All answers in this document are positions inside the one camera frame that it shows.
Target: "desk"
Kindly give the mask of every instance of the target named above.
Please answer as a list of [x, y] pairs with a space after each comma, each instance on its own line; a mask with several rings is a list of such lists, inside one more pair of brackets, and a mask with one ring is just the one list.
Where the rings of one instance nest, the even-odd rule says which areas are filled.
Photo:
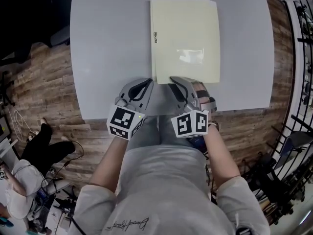
[[[218, 110], [269, 106], [274, 40], [266, 0], [217, 3], [221, 81], [206, 85]], [[83, 119], [107, 118], [122, 87], [151, 77], [150, 0], [72, 0], [71, 58]], [[148, 115], [169, 114], [168, 87], [155, 85]]]

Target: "table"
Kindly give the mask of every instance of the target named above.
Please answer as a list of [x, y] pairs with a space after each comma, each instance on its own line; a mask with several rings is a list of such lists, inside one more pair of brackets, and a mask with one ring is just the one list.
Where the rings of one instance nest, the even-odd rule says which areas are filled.
[[[207, 84], [218, 110], [269, 106], [274, 41], [266, 0], [213, 0], [221, 81]], [[71, 58], [83, 119], [107, 118], [122, 87], [151, 77], [150, 0], [72, 0]], [[155, 85], [148, 115], [170, 114], [168, 87]]]

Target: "white cube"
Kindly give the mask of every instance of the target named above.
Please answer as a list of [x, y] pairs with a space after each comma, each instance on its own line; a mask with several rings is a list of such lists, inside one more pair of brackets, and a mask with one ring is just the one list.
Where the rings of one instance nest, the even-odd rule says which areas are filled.
[[171, 119], [176, 137], [191, 138], [207, 134], [208, 111], [191, 111]]
[[130, 140], [140, 129], [144, 119], [142, 113], [112, 105], [107, 120], [108, 131], [114, 136]]

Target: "shoe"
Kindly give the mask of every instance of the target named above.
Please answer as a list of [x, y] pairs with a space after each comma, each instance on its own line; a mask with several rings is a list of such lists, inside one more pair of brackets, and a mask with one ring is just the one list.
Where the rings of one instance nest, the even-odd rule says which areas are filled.
[[44, 118], [40, 119], [40, 123], [41, 123], [41, 124], [44, 123], [44, 124], [48, 125], [47, 121], [46, 121]]
[[61, 140], [70, 142], [70, 139], [67, 136], [65, 136], [65, 135], [61, 136]]

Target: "forearm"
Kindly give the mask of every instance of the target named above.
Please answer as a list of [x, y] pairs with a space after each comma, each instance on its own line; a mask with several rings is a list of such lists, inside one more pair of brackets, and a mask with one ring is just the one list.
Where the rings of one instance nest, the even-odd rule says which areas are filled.
[[90, 179], [91, 185], [102, 186], [115, 192], [127, 144], [127, 140], [121, 138], [113, 139]]
[[12, 173], [8, 169], [5, 169], [5, 174], [12, 184], [13, 190], [22, 196], [27, 196], [24, 186], [21, 185], [21, 183], [14, 177], [14, 175], [12, 175]]
[[233, 177], [240, 176], [236, 163], [214, 125], [209, 126], [208, 134], [204, 135], [204, 140], [217, 187]]

